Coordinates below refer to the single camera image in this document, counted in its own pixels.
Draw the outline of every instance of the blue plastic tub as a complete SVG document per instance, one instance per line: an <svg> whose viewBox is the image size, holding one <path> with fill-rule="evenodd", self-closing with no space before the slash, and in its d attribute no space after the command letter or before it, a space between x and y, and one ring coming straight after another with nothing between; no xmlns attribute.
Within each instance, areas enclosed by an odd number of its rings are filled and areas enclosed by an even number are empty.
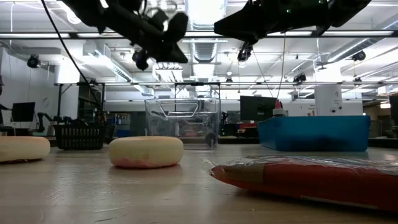
<svg viewBox="0 0 398 224"><path fill-rule="evenodd" d="M351 151L368 148L369 116L277 117L258 124L262 146L276 151Z"/></svg>

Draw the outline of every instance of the clear plastic container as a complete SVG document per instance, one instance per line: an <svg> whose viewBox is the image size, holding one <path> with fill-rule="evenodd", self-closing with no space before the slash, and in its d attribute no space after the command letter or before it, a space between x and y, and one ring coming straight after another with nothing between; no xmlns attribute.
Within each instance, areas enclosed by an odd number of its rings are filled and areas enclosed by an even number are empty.
<svg viewBox="0 0 398 224"><path fill-rule="evenodd" d="M276 117L258 124L262 146L276 151L363 152L369 116Z"/></svg>
<svg viewBox="0 0 398 224"><path fill-rule="evenodd" d="M173 136L185 149L216 149L220 100L177 98L146 100L148 136Z"/></svg>

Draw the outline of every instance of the red package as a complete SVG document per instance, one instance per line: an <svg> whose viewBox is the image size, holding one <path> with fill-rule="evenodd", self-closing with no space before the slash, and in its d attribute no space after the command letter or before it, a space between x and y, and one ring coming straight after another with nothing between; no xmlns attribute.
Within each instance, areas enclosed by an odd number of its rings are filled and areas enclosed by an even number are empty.
<svg viewBox="0 0 398 224"><path fill-rule="evenodd" d="M254 156L215 165L210 174L243 189L398 212L398 161Z"/></svg>

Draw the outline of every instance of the donut-shaped object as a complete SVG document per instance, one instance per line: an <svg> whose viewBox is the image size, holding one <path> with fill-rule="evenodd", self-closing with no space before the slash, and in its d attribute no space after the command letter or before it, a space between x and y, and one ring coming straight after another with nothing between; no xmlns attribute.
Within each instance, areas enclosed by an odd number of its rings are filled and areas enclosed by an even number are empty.
<svg viewBox="0 0 398 224"><path fill-rule="evenodd" d="M109 160L124 168L159 168L178 164L183 143L178 138L143 136L115 139L109 144Z"/></svg>
<svg viewBox="0 0 398 224"><path fill-rule="evenodd" d="M43 137L0 137L0 162L43 159L50 153L50 142Z"/></svg>

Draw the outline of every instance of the table surface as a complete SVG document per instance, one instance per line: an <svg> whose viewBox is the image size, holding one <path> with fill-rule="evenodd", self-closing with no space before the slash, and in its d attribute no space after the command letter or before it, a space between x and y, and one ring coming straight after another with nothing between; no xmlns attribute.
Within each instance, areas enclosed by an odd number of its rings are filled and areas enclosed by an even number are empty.
<svg viewBox="0 0 398 224"><path fill-rule="evenodd" d="M257 145L224 145L185 151L177 166L127 170L111 165L106 148L54 148L42 161L0 166L0 223L398 223L398 215L390 213L238 189L210 177L202 162L271 154L398 158L398 151L388 149L281 153Z"/></svg>

